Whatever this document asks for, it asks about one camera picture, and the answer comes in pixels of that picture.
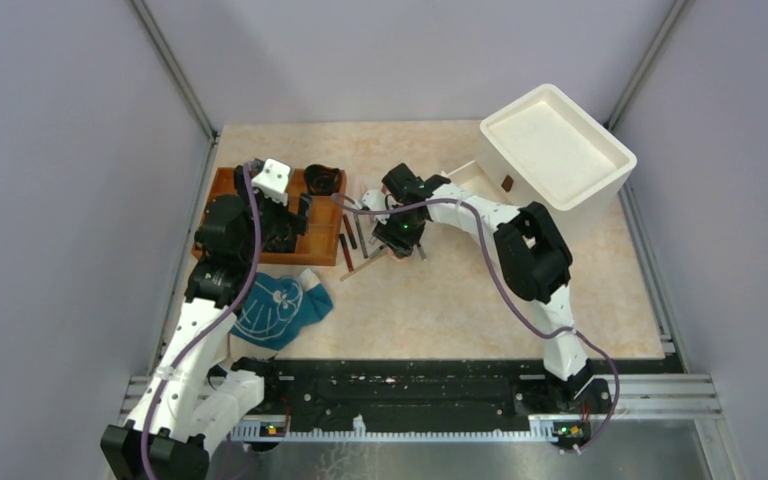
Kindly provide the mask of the white pull-out drawer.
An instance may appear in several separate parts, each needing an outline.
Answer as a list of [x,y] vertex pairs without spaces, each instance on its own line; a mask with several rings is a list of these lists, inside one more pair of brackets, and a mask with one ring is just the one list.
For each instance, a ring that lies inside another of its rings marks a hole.
[[494,185],[482,167],[475,161],[469,161],[454,170],[444,171],[443,176],[464,191],[462,197],[481,197],[494,200]]

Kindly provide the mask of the white drawer organizer box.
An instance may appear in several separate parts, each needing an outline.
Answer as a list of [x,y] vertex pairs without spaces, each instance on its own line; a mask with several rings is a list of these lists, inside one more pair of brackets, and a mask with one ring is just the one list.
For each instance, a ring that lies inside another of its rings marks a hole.
[[508,202],[537,201],[565,240],[584,240],[607,215],[636,155],[553,84],[479,124],[476,161]]

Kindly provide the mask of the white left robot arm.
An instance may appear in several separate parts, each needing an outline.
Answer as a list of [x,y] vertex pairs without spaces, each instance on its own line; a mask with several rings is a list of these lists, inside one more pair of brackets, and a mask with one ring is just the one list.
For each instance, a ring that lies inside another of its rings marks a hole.
[[305,234],[312,205],[306,193],[295,211],[261,192],[208,202],[194,235],[201,256],[175,333],[137,405],[123,424],[102,434],[100,447],[115,478],[203,479],[213,453],[246,413],[277,407],[278,383],[250,371],[228,373],[209,394],[202,389],[253,287],[263,235],[272,227]]

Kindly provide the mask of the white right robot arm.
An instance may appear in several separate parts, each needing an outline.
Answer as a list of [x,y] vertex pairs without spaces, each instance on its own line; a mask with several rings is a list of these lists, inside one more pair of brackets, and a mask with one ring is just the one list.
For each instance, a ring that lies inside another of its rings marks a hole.
[[572,253],[547,208],[486,199],[450,178],[423,179],[406,164],[391,169],[361,207],[375,221],[373,235],[398,257],[418,249],[429,222],[455,227],[479,244],[503,302],[543,342],[546,397],[560,412],[592,413],[601,401],[607,415],[617,401],[596,387],[590,340],[577,329],[571,305]]

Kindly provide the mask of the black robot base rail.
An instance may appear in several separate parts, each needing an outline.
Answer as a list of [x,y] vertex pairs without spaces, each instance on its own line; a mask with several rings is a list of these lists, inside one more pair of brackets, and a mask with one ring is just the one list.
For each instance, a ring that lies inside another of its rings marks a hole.
[[603,414],[610,381],[604,360],[592,363],[594,386],[570,403],[538,360],[259,360],[232,370],[265,381],[255,411],[288,420],[292,433],[350,432],[360,418],[371,433],[527,431],[531,414]]

